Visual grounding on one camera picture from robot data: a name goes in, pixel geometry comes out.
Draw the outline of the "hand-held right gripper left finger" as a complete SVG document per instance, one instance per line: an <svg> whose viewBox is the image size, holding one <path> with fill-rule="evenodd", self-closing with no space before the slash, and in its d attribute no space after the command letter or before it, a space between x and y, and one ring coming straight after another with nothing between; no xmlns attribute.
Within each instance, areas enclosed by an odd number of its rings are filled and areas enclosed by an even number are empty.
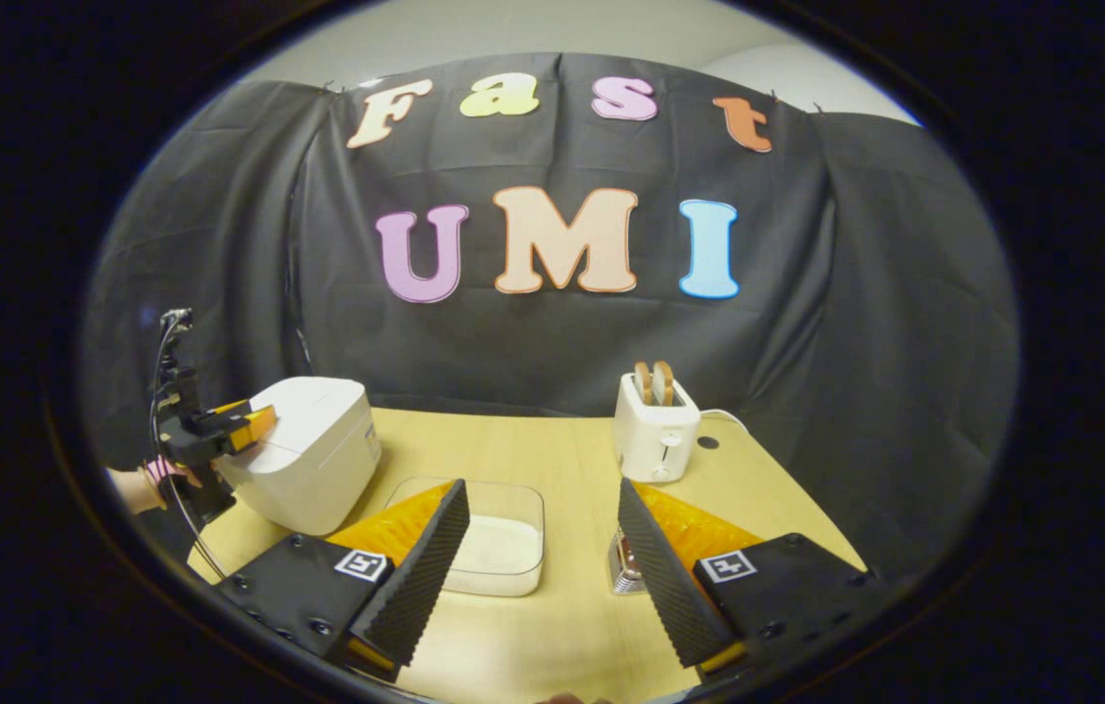
<svg viewBox="0 0 1105 704"><path fill-rule="evenodd" d="M394 682L413 663L470 519L466 482L441 482L328 539L293 532L217 592L334 668Z"/></svg>

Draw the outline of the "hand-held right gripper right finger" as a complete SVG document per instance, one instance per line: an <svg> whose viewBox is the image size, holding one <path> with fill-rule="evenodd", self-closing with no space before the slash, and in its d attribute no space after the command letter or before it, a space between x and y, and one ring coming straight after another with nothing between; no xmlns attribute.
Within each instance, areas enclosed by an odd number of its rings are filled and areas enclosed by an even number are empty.
<svg viewBox="0 0 1105 704"><path fill-rule="evenodd" d="M678 663L702 682L788 668L888 593L877 575L800 532L762 539L629 479L618 524Z"/></svg>

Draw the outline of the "white rice cooker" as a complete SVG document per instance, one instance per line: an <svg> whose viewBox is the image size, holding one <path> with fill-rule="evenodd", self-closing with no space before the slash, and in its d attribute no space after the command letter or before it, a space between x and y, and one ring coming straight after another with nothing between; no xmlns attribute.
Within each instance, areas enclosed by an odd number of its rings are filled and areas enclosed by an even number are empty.
<svg viewBox="0 0 1105 704"><path fill-rule="evenodd" d="M364 383L290 377L257 392L275 411L266 437L214 466L239 500L285 529L325 536L343 526L381 459Z"/></svg>

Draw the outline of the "white rice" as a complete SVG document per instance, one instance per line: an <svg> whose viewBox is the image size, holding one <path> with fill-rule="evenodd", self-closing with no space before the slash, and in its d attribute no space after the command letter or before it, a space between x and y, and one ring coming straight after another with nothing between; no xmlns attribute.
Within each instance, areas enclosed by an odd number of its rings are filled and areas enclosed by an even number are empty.
<svg viewBox="0 0 1105 704"><path fill-rule="evenodd" d="M473 515L442 588L454 593L520 597L541 580L544 532L524 521Z"/></svg>

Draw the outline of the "clear plastic box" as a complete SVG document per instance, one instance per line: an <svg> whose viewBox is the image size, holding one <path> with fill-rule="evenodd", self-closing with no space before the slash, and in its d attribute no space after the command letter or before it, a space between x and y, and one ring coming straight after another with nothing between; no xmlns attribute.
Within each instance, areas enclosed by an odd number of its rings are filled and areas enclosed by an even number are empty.
<svg viewBox="0 0 1105 704"><path fill-rule="evenodd" d="M545 503L534 487L467 480L470 526L442 589L522 597L538 589L545 560Z"/></svg>

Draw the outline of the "white toaster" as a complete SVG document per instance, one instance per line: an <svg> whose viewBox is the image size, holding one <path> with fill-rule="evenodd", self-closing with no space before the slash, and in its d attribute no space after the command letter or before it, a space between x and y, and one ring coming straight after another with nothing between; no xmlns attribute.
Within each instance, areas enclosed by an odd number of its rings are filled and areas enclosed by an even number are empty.
<svg viewBox="0 0 1105 704"><path fill-rule="evenodd" d="M694 449L701 410L677 380L672 404L643 404L635 374L619 380L612 416L612 446L621 475L643 484L683 477Z"/></svg>

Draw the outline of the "black backdrop cloth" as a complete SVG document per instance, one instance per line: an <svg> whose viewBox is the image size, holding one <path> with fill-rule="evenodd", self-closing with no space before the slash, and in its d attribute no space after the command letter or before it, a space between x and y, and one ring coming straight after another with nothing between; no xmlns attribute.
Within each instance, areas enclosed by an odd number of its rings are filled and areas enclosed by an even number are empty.
<svg viewBox="0 0 1105 704"><path fill-rule="evenodd" d="M932 133L610 55L239 83L197 111L84 303L105 463L149 451L171 308L211 402L319 375L392 409L601 418L663 358L890 579L981 506L1021 366L1002 244Z"/></svg>

